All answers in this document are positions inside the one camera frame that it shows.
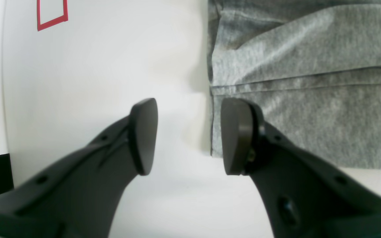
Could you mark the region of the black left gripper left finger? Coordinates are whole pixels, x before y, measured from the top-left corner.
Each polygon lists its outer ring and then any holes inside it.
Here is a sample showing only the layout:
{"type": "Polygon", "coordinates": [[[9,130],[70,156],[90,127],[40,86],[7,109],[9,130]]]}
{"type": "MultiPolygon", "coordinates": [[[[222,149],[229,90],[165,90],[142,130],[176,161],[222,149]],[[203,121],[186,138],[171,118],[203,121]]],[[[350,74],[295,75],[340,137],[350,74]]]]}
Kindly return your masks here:
{"type": "Polygon", "coordinates": [[[107,238],[119,201],[154,162],[158,108],[154,98],[92,142],[0,196],[0,237],[107,238]]]}

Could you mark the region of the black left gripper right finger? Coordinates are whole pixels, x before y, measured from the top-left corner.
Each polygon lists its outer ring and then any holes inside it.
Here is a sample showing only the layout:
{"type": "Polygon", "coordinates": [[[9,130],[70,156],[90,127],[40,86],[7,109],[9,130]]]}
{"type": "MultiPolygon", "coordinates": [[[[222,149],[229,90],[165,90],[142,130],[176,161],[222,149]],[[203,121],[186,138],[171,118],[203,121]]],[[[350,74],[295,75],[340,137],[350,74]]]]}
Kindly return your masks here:
{"type": "Polygon", "coordinates": [[[275,238],[381,238],[381,196],[294,145],[248,100],[221,103],[227,175],[248,175],[275,238]]]}

